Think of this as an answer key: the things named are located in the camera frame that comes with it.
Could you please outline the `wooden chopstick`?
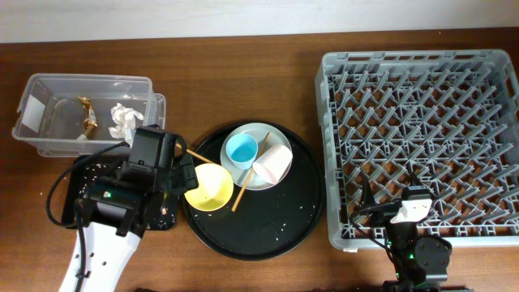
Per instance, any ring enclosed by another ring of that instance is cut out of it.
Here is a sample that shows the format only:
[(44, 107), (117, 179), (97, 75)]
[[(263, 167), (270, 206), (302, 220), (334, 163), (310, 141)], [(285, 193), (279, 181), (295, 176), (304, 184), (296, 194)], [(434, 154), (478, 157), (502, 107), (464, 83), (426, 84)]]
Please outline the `wooden chopstick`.
[[(270, 139), (270, 136), (271, 136), (271, 132), (268, 132), (267, 135), (265, 136), (264, 138), (264, 142), (263, 142), (263, 145), (261, 146), (259, 152), (258, 152), (258, 155), (261, 156), (264, 154), (265, 150), (266, 150), (266, 147), (267, 147), (267, 144), (268, 144), (268, 141)], [(245, 192), (245, 190), (247, 189), (247, 186), (249, 184), (249, 182), (251, 181), (251, 177), (252, 175), (254, 174), (254, 169), (251, 167), (250, 171), (249, 171), (249, 174), (247, 176), (247, 180), (245, 181), (245, 183), (242, 185), (239, 193), (238, 193), (238, 196), (236, 198), (236, 200), (234, 201), (234, 205), (233, 207), (231, 208), (231, 211), (232, 212), (235, 212), (236, 209), (238, 208), (238, 205), (240, 203), (240, 200)]]
[(203, 162), (206, 162), (206, 163), (213, 163), (215, 164), (215, 162), (209, 160), (208, 158), (206, 157), (203, 157), (201, 155), (199, 155), (198, 153), (194, 152), (194, 151), (191, 151), (187, 146), (186, 147), (183, 147), (180, 143), (176, 143), (176, 147), (177, 148), (180, 148), (181, 150), (185, 150), (187, 153), (189, 153), (190, 155), (192, 155), (193, 157), (203, 161)]

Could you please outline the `white tissue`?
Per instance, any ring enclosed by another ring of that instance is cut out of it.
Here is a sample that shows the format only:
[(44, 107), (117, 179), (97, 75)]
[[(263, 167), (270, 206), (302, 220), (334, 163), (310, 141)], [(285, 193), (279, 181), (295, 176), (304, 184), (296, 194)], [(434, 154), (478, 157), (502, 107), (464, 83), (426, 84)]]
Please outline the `white tissue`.
[(115, 123), (114, 127), (109, 128), (112, 138), (124, 139), (127, 143), (133, 142), (133, 130), (136, 129), (136, 121), (143, 121), (144, 115), (133, 108), (127, 108), (117, 103), (111, 110), (111, 117)]

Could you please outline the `yellow bowl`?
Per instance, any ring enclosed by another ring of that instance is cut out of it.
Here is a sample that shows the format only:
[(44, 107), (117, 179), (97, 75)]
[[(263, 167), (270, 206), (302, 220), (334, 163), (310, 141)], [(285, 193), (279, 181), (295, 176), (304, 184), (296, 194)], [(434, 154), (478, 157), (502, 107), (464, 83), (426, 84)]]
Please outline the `yellow bowl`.
[(199, 186), (185, 193), (187, 203), (199, 211), (212, 212), (224, 207), (234, 192), (231, 174), (221, 165), (201, 164), (195, 167)]

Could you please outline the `gold candy wrapper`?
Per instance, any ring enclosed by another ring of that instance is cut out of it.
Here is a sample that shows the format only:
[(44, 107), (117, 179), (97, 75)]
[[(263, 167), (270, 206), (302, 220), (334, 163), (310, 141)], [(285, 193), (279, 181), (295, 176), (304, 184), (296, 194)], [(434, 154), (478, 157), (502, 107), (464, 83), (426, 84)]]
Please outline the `gold candy wrapper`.
[(84, 119), (84, 133), (81, 134), (77, 140), (89, 140), (97, 131), (97, 117), (92, 106), (92, 102), (87, 97), (78, 97), (80, 104), (83, 106), (85, 112)]

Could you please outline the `blue cup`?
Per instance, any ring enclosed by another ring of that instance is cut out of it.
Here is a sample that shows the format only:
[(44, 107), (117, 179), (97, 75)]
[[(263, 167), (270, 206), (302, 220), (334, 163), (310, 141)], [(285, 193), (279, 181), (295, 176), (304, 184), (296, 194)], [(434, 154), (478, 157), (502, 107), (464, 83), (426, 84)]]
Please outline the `blue cup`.
[(240, 170), (252, 167), (259, 151), (255, 138), (246, 133), (232, 135), (225, 146), (227, 157)]

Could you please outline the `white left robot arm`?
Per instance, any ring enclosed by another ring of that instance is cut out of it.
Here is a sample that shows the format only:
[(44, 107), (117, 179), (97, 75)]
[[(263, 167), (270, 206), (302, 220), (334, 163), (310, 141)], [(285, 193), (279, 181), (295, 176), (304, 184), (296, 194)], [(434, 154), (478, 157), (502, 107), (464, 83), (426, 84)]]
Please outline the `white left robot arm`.
[(147, 230), (176, 224), (182, 195), (199, 186), (185, 140), (137, 128), (130, 152), (73, 203), (75, 247), (62, 291), (112, 291)]

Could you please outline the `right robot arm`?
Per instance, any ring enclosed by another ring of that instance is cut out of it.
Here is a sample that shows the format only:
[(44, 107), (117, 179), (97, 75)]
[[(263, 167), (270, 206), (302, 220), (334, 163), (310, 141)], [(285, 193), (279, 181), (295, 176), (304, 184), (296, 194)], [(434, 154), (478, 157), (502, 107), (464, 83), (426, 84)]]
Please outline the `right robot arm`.
[(448, 279), (452, 244), (436, 235), (418, 233), (418, 223), (427, 218), (434, 200), (413, 174), (401, 197), (378, 204), (367, 176), (362, 175), (361, 207), (350, 217), (366, 216), (369, 226), (385, 228), (384, 242), (377, 244), (386, 251), (397, 279), (385, 281), (382, 291), (440, 291), (440, 284)]

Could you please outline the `grey dishwasher rack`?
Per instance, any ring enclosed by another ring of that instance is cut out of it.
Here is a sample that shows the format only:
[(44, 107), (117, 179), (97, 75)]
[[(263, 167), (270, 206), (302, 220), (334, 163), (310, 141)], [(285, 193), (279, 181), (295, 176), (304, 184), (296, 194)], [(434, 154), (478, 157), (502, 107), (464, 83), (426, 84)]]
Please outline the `grey dishwasher rack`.
[(383, 204), (412, 176), (435, 195), (423, 234), (455, 247), (518, 243), (518, 76), (502, 49), (336, 52), (315, 77), (328, 239), (375, 249), (362, 181)]

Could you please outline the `black rectangular tray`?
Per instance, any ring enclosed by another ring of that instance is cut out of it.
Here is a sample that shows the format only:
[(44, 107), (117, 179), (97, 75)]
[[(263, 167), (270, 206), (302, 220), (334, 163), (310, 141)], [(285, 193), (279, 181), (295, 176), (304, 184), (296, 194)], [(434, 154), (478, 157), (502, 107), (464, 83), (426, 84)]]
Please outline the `black rectangular tray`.
[(176, 225), (182, 177), (132, 170), (124, 156), (100, 156), (71, 171), (61, 220), (75, 227), (74, 202), (84, 224), (97, 222), (139, 236)]

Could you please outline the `white plate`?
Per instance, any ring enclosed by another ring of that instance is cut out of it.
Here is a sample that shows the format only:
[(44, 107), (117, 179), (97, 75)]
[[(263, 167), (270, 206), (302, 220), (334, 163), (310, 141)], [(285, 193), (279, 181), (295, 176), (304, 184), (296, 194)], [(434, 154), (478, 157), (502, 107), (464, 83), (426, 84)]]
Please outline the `white plate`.
[(269, 125), (267, 123), (261, 122), (251, 122), (246, 123), (244, 125), (238, 126), (234, 128), (229, 134), (224, 134), (225, 140), (223, 145), (220, 148), (220, 161), (221, 165), (226, 168), (234, 181), (234, 184), (238, 187), (242, 187), (242, 185), (247, 180), (247, 176), (249, 174), (248, 170), (240, 170), (237, 168), (230, 160), (226, 153), (226, 145), (232, 136), (245, 133), (251, 135), (256, 141), (258, 146), (260, 147), (264, 138), (268, 133), (271, 133), (271, 136), (268, 141), (267, 149), (270, 149), (276, 144), (283, 144), (289, 150), (292, 150), (291, 144), (288, 138), (275, 126)]

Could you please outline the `pink cup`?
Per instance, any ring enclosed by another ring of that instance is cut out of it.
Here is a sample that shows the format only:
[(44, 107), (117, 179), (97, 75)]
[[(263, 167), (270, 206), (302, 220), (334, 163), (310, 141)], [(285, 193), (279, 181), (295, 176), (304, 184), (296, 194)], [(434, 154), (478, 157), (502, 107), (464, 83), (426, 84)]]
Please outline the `pink cup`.
[(284, 144), (275, 144), (253, 164), (255, 173), (265, 182), (275, 185), (287, 171), (293, 159), (291, 150)]

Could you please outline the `clear plastic bin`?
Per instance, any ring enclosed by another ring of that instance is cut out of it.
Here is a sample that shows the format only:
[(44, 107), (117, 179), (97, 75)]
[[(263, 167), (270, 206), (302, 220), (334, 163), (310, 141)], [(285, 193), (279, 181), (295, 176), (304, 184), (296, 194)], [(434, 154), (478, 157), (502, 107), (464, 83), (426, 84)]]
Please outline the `clear plastic bin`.
[[(89, 140), (84, 133), (85, 112), (78, 97), (92, 102), (97, 131)], [(136, 126), (165, 126), (165, 97), (155, 93), (147, 77), (126, 75), (47, 74), (29, 79), (17, 112), (12, 136), (35, 147), (43, 157), (77, 157), (124, 141), (112, 138), (110, 110), (117, 103), (144, 115)]]

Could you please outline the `round black tray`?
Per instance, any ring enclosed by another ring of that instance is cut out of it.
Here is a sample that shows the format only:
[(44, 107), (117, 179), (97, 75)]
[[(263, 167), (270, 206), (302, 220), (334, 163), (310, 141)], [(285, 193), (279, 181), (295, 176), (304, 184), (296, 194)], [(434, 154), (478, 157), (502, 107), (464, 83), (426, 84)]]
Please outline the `round black tray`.
[(203, 212), (181, 199), (187, 223), (214, 251), (238, 260), (266, 260), (294, 249), (317, 225), (326, 199), (324, 172), (311, 147), (291, 130), (271, 123), (288, 139), (294, 158), (288, 174), (262, 191), (247, 190), (233, 201)]

